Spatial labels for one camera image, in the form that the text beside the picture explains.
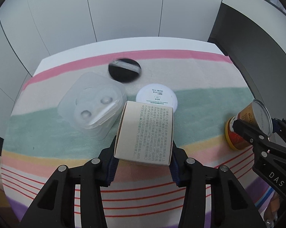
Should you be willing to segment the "person's hand with nail art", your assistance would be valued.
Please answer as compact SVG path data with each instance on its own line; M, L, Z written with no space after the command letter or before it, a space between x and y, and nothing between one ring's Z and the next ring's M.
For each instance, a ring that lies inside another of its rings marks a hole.
M285 227L285 211L286 201L277 192L274 192L264 212L266 227Z

